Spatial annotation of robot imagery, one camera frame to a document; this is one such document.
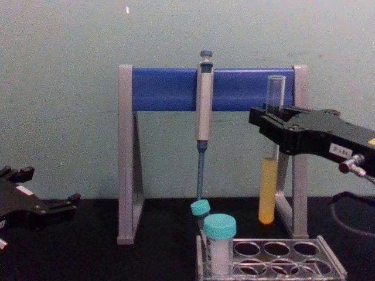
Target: gray stand leg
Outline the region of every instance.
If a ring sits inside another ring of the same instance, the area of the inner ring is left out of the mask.
[[[294,66],[294,105],[308,107],[308,73],[307,66]],[[292,157],[292,190],[293,208],[285,198],[284,185],[288,168],[288,156],[280,153],[278,160],[278,178],[276,208],[291,238],[308,238],[307,232],[307,189],[308,159],[307,155]]]
[[[118,92],[118,237],[133,244],[144,197],[137,116],[132,111],[132,66],[119,67]]]

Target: white label sticker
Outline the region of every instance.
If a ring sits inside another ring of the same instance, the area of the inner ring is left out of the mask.
[[[18,186],[18,187],[16,187],[16,189],[25,193],[27,196],[33,195],[33,193],[30,190],[28,190],[26,187]]]
[[[335,143],[330,144],[329,152],[346,159],[352,157],[353,154],[353,151],[351,149],[344,148],[343,146],[337,145]]]

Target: yellow liquid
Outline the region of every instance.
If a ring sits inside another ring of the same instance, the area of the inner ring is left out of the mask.
[[[259,196],[259,220],[263,224],[274,221],[277,181],[277,160],[262,160],[262,179]]]

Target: pale green wall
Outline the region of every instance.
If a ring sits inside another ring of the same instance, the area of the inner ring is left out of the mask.
[[[118,65],[310,69],[312,108],[375,130],[373,1],[2,1],[0,163],[33,165],[44,198],[117,196]],[[248,114],[215,113],[207,196],[257,196],[261,135]],[[193,197],[194,114],[142,113],[147,197]],[[310,195],[375,194],[310,157]]]

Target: black table surface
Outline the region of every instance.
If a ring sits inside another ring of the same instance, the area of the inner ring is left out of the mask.
[[[330,216],[330,198],[308,200],[309,235],[322,235],[348,272],[348,280],[375,280],[375,239],[347,232]],[[135,244],[118,246],[117,200],[83,200],[73,221],[32,232],[0,233],[9,243],[0,253],[0,280],[194,280],[193,199],[146,200]],[[257,220],[257,198],[211,198],[213,213],[237,220],[237,238],[288,238],[276,216],[265,227]],[[337,216],[348,225],[375,232],[375,209],[342,199]]]

